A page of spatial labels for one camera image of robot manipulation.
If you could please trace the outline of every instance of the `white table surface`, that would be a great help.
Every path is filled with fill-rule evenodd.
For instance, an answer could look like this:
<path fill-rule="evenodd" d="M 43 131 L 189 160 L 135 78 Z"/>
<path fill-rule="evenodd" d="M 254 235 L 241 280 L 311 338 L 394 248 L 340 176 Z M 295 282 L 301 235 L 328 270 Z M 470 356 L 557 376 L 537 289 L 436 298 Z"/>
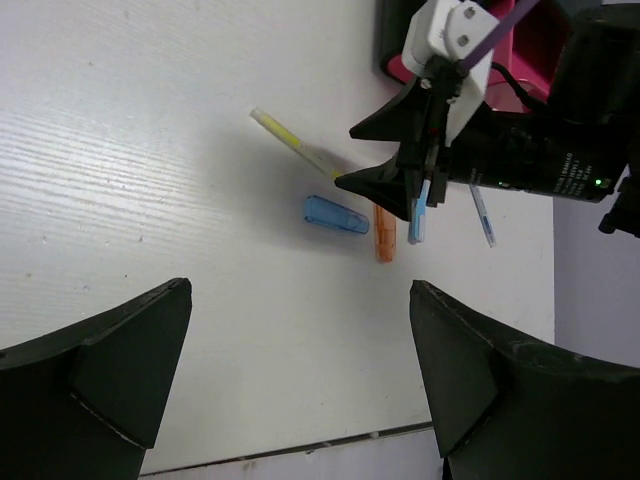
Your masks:
<path fill-rule="evenodd" d="M 428 241 L 305 224 L 321 194 L 368 215 L 266 134 L 259 105 L 359 166 L 348 129 L 396 87 L 372 0 L 5 0 L 0 6 L 0 347 L 175 276 L 193 315 L 157 471 L 429 420 L 408 320 L 427 279 L 553 339 L 551 200 L 487 191 L 490 250 L 453 186 Z"/>

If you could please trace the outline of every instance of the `pen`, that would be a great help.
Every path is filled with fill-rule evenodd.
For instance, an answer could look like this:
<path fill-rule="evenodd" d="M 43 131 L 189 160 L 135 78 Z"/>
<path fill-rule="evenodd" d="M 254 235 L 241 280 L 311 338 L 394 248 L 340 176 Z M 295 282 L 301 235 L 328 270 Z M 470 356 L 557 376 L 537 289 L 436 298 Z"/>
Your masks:
<path fill-rule="evenodd" d="M 373 204 L 373 223 L 376 234 L 376 257 L 382 263 L 393 261 L 396 253 L 396 217 Z"/>
<path fill-rule="evenodd" d="M 284 125 L 278 122 L 268 113 L 258 107 L 251 110 L 251 118 L 258 122 L 271 135 L 284 143 L 291 150 L 296 152 L 302 158 L 307 160 L 311 165 L 320 170 L 325 175 L 329 175 L 333 180 L 342 175 L 341 172 L 334 169 L 325 160 L 315 153 L 308 145 L 302 142 L 298 137 L 291 133 Z"/>
<path fill-rule="evenodd" d="M 424 180 L 420 196 L 413 201 L 411 224 L 409 225 L 409 241 L 411 243 L 424 242 L 425 220 L 427 215 L 427 194 L 431 182 Z"/>
<path fill-rule="evenodd" d="M 484 230 L 484 236 L 487 237 L 487 243 L 490 248 L 496 246 L 496 237 L 493 234 L 493 228 L 489 221 L 489 215 L 487 214 L 487 208 L 484 206 L 484 200 L 482 200 L 482 194 L 477 185 L 469 184 L 469 190 L 471 190 L 471 196 L 473 197 L 473 203 L 476 204 L 476 210 L 478 211 L 478 217 L 480 217 L 480 223 Z"/>

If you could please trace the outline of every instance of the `purple cable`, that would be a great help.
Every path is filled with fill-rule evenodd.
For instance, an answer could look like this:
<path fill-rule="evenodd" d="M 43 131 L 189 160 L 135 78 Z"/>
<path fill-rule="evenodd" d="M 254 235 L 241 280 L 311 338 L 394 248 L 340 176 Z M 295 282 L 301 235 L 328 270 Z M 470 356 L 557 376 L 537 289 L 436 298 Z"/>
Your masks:
<path fill-rule="evenodd" d="M 459 69 L 465 75 L 482 60 L 487 53 L 500 43 L 500 40 L 511 31 L 522 18 L 531 11 L 540 0 L 520 0 L 513 10 L 502 19 L 484 40 L 469 55 L 460 61 Z"/>

